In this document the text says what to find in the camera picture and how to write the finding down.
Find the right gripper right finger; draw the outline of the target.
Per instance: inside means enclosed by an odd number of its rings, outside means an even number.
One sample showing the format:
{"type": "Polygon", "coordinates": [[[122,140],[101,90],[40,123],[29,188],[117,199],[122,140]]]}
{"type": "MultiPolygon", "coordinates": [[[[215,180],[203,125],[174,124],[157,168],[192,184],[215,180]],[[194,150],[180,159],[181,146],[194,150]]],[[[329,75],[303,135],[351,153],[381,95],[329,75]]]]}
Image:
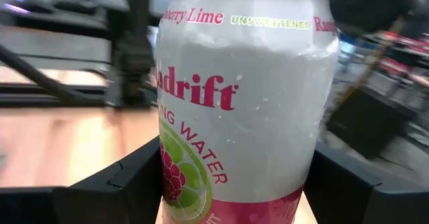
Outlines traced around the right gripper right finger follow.
{"type": "Polygon", "coordinates": [[[428,188],[317,144],[304,187],[318,223],[428,224],[428,188]]]}

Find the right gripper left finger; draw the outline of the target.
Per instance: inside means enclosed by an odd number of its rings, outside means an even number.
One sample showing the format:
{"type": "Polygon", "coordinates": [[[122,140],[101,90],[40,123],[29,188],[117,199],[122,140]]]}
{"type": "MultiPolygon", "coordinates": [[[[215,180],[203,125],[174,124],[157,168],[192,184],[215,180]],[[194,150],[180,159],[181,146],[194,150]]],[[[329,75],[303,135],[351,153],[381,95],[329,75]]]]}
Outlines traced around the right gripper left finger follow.
{"type": "Polygon", "coordinates": [[[153,224],[161,197],[160,139],[155,137],[69,187],[2,188],[1,222],[153,224]]]}

